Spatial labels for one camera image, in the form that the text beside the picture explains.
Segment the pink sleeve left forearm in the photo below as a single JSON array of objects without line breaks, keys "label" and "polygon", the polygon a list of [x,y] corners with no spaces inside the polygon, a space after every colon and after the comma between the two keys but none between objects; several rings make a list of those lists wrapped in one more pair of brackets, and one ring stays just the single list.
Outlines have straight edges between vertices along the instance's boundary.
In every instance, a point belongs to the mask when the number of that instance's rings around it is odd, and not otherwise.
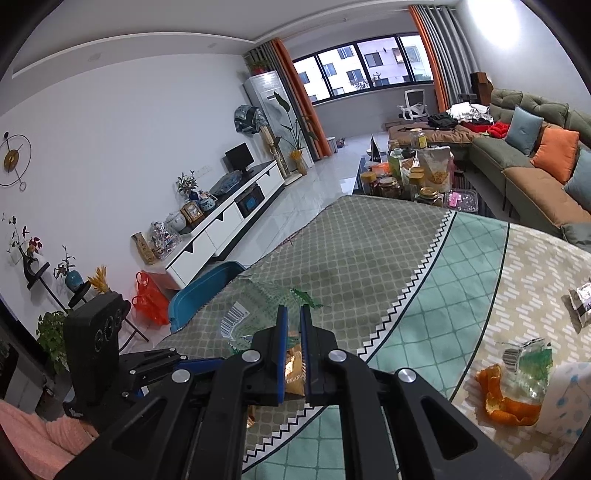
[{"label": "pink sleeve left forearm", "polygon": [[46,421],[1,401],[1,426],[21,460],[37,479],[53,479],[98,436],[86,422],[61,416]]}]

